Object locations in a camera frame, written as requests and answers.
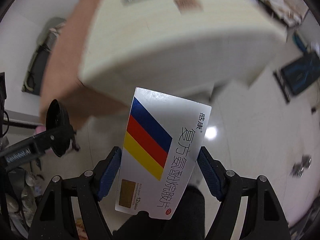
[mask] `dark pants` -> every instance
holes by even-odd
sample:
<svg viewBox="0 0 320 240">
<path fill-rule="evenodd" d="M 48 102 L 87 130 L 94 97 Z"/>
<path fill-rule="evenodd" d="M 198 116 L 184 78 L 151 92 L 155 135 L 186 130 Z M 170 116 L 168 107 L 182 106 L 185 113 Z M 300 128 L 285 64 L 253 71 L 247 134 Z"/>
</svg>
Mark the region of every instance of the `dark pants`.
<svg viewBox="0 0 320 240">
<path fill-rule="evenodd" d="M 117 231 L 115 240 L 201 240 L 204 239 L 204 197 L 188 186 L 170 220 L 154 219 L 140 211 Z"/>
</svg>

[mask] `pink object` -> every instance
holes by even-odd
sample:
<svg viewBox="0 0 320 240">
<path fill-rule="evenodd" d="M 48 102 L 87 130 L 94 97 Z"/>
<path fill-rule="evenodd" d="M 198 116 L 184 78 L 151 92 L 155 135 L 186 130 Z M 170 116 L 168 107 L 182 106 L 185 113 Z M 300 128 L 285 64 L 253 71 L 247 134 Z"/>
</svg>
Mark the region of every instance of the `pink object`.
<svg viewBox="0 0 320 240">
<path fill-rule="evenodd" d="M 38 134 L 38 133 L 42 133 L 42 132 L 45 132 L 46 129 L 45 129 L 45 126 L 44 125 L 39 125 L 36 127 L 36 131 L 34 133 L 34 135 Z"/>
</svg>

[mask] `cable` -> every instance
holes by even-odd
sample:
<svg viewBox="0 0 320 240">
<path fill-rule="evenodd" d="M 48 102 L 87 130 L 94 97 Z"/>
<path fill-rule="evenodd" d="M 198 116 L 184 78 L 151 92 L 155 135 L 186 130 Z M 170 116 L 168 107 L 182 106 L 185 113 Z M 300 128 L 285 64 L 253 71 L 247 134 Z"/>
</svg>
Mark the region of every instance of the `cable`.
<svg viewBox="0 0 320 240">
<path fill-rule="evenodd" d="M 7 113 L 5 110 L 4 110 L 3 112 L 4 112 L 5 115 L 7 116 L 8 124 L 7 124 L 7 130 L 5 130 L 5 132 L 4 132 L 4 134 L 2 135 L 2 137 L 7 134 L 8 130 L 9 130 L 9 127 L 10 127 L 10 125 L 9 125 L 9 116 L 8 116 L 8 113 Z"/>
</svg>

